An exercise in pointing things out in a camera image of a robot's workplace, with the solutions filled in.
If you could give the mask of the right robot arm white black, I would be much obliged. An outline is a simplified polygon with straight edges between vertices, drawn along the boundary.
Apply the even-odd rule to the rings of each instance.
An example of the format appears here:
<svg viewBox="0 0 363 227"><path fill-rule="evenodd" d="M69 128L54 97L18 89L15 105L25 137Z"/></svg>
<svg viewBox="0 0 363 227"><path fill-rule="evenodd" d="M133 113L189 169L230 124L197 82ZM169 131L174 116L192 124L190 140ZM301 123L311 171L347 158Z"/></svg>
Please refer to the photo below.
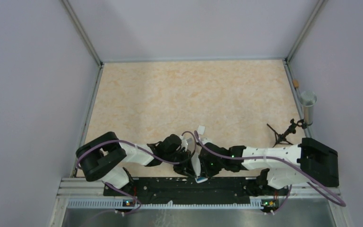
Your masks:
<svg viewBox="0 0 363 227"><path fill-rule="evenodd" d="M338 153L313 138L287 147L254 148L233 146L221 148L207 139L198 139L211 162L222 161L226 167L247 170L268 169L267 177L258 182L259 191L271 195L287 185L312 182L325 187L339 186Z"/></svg>

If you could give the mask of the white remote control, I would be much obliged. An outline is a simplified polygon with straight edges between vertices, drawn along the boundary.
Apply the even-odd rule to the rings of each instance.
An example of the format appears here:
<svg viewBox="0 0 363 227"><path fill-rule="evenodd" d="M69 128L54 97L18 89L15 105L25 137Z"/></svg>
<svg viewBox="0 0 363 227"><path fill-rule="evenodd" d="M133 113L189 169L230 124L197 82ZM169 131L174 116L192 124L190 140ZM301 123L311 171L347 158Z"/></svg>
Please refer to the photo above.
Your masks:
<svg viewBox="0 0 363 227"><path fill-rule="evenodd" d="M196 179L197 177L205 177L201 175L201 162L199 159L199 154L195 153L190 159L190 161L193 168L194 179Z"/></svg>

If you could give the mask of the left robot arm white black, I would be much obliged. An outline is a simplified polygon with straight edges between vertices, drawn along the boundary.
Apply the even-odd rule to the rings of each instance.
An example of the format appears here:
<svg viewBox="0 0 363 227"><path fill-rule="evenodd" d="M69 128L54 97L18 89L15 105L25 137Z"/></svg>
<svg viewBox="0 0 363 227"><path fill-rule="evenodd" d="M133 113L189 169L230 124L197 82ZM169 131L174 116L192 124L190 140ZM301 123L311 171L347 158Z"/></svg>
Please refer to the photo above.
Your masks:
<svg viewBox="0 0 363 227"><path fill-rule="evenodd" d="M133 188L132 177L121 163L147 167L167 163L182 174L192 163L196 144L195 138L171 134L163 141L139 145L121 140L110 131L76 150L76 167L82 170L88 182L102 181L113 186L120 195L128 195Z"/></svg>

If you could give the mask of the white remote battery cover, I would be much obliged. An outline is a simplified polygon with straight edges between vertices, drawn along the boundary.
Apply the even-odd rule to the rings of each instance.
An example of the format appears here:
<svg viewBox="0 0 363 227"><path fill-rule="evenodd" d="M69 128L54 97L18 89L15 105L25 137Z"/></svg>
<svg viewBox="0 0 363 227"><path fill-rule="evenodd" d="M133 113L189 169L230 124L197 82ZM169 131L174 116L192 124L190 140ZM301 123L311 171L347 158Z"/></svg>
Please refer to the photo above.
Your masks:
<svg viewBox="0 0 363 227"><path fill-rule="evenodd" d="M198 128L197 128L197 133L198 133L199 135L203 135L203 134L205 133L205 129L206 129L206 127L205 127L205 126L203 126L203 125L199 125L199 126L198 126Z"/></svg>

